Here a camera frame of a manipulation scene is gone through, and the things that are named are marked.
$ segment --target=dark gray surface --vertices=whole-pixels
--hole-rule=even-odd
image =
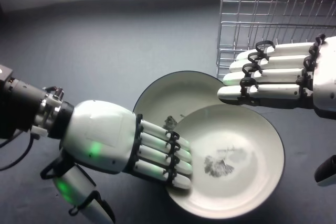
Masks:
[[[74,3],[11,14],[0,30],[1,64],[37,87],[58,85],[65,100],[96,99],[130,110],[141,92],[178,70],[216,73],[218,0]],[[258,209],[212,221],[185,212],[165,189],[127,174],[88,170],[118,223],[334,223],[334,186],[318,187],[317,166],[336,151],[336,123],[313,111],[253,108],[276,127],[286,168],[274,194]],[[0,164],[28,144],[28,135],[1,150]],[[67,214],[51,181],[39,172],[58,153],[42,138],[17,166],[0,173],[0,223],[89,223]]]

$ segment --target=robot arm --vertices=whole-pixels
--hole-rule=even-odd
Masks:
[[[32,136],[61,139],[60,156],[42,172],[64,199],[95,223],[114,223],[93,180],[78,165],[104,173],[129,173],[167,186],[189,189],[193,171],[190,144],[176,132],[143,120],[142,115],[103,101],[72,106],[63,90],[36,89],[0,66],[0,138],[16,129]]]
[[[271,46],[262,50],[262,45]],[[334,66],[336,37],[276,46],[262,41],[237,56],[217,95],[229,104],[314,109],[320,117],[336,119]],[[320,165],[315,180],[321,186],[336,182],[336,156]]]

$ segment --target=metal wire basket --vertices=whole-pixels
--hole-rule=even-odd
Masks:
[[[319,33],[333,36],[336,0],[220,0],[217,77],[258,41],[275,44],[313,41]]]

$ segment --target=black cable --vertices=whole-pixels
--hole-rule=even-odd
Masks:
[[[3,167],[0,167],[0,172],[3,171],[3,170],[7,170],[9,168],[12,168],[14,165],[18,164],[21,160],[24,159],[24,157],[28,154],[28,152],[30,151],[32,145],[33,145],[33,142],[34,142],[34,137],[32,134],[30,134],[30,140],[29,140],[29,144],[25,150],[25,152],[22,153],[22,155],[14,162],[11,162],[9,165],[6,165],[6,166],[3,166]]]
[[[18,131],[16,132],[12,137],[10,137],[9,139],[5,140],[4,142],[2,142],[0,144],[0,148],[4,147],[6,144],[10,143],[12,140],[14,140],[15,138],[17,138],[18,136],[21,135],[23,131]]]

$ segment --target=white plate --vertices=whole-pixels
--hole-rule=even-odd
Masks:
[[[223,83],[213,76],[196,71],[167,74],[154,81],[141,94],[133,112],[167,130],[190,113],[201,108],[223,104],[217,97]]]
[[[214,105],[184,118],[175,131],[191,143],[192,189],[167,188],[185,210],[206,218],[243,215],[278,185],[285,164],[282,141],[258,113]]]

